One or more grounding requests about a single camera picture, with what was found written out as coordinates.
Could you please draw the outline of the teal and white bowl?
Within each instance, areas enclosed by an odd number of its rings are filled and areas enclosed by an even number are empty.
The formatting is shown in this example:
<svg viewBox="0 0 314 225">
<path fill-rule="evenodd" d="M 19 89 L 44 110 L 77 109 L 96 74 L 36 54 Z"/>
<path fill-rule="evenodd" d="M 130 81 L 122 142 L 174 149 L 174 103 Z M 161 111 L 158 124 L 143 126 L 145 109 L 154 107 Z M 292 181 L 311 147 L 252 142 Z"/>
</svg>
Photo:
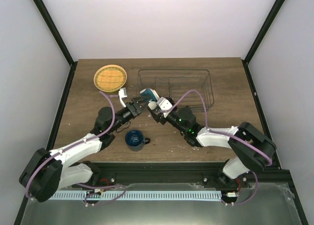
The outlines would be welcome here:
<svg viewBox="0 0 314 225">
<path fill-rule="evenodd" d="M 140 96 L 142 97 L 148 96 L 148 108 L 150 110 L 154 110 L 157 108 L 157 102 L 160 99 L 160 97 L 154 89 L 145 88 L 140 91 Z"/>
</svg>

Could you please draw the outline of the black wire dish rack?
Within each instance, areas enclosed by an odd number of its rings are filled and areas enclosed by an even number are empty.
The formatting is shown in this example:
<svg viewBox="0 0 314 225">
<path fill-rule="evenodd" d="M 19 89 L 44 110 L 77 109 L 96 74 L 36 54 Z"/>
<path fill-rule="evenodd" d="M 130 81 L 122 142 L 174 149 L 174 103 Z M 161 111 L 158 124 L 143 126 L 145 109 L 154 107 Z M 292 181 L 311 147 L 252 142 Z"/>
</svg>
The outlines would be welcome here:
<svg viewBox="0 0 314 225">
<path fill-rule="evenodd" d="M 206 69 L 157 68 L 138 71 L 137 95 L 145 88 L 151 88 L 161 97 L 178 101 L 187 91 L 198 91 L 206 109 L 214 105 L 210 72 Z"/>
</svg>

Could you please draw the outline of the dark blue enamel mug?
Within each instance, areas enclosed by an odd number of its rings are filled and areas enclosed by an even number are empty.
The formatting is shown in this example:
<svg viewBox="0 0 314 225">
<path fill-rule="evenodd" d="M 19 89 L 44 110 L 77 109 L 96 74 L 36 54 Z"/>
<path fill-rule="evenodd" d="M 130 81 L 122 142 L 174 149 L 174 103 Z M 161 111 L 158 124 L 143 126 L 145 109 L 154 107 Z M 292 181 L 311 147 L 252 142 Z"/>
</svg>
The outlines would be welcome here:
<svg viewBox="0 0 314 225">
<path fill-rule="evenodd" d="M 130 130 L 125 135 L 125 143 L 132 151 L 140 151 L 144 145 L 151 142 L 150 138 L 144 137 L 143 133 L 139 130 Z"/>
</svg>

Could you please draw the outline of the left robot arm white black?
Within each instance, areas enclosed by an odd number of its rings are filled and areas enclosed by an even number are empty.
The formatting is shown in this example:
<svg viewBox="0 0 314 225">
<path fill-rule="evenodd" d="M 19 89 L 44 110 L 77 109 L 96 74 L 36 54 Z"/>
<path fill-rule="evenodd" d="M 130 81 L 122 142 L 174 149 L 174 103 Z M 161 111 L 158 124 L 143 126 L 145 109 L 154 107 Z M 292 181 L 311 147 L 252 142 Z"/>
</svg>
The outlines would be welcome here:
<svg viewBox="0 0 314 225">
<path fill-rule="evenodd" d="M 110 146 L 115 139 L 113 132 L 139 116 L 154 101 L 154 97 L 144 94 L 132 98 L 119 111 L 110 103 L 99 110 L 94 127 L 81 139 L 50 151 L 38 149 L 19 178 L 25 187 L 25 196 L 44 202 L 57 190 L 72 185 L 99 189 L 99 169 L 91 162 L 80 160 Z"/>
</svg>

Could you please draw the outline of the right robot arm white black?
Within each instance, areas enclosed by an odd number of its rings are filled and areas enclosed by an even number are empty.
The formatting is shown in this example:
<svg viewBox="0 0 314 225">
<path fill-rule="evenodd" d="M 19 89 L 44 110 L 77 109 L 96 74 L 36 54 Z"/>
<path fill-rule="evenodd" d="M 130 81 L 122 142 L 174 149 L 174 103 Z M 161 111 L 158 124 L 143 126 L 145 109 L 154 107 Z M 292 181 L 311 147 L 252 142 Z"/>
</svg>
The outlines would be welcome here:
<svg viewBox="0 0 314 225">
<path fill-rule="evenodd" d="M 197 122 L 189 106 L 177 109 L 173 101 L 164 97 L 152 97 L 148 110 L 156 122 L 169 123 L 176 128 L 192 147 L 215 146 L 235 153 L 218 174 L 223 187 L 231 186 L 244 173 L 262 172 L 272 165 L 275 143 L 248 122 L 230 128 L 209 128 Z"/>
</svg>

